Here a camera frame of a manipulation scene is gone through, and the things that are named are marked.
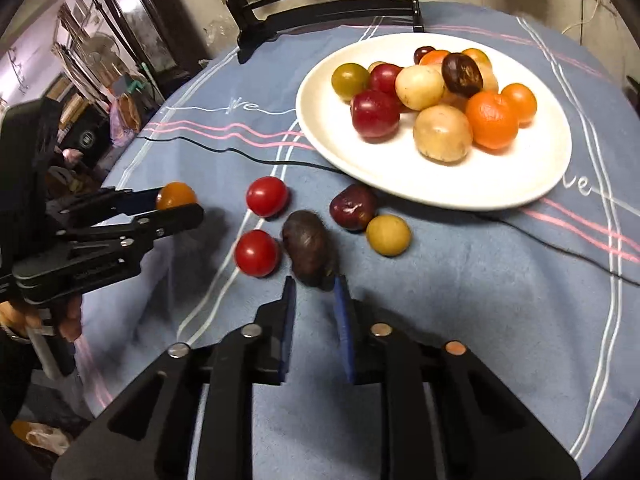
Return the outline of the operator hand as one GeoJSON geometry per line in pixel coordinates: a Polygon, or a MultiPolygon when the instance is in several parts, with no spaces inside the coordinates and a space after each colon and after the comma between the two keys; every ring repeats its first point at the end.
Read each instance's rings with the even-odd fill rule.
{"type": "MultiPolygon", "coordinates": [[[[58,331],[69,342],[77,340],[82,332],[81,305],[81,296],[68,300],[64,314],[58,323],[58,331]]],[[[36,330],[42,326],[38,310],[29,304],[22,304],[19,301],[2,302],[1,324],[22,336],[27,335],[28,328],[36,330]]]]}

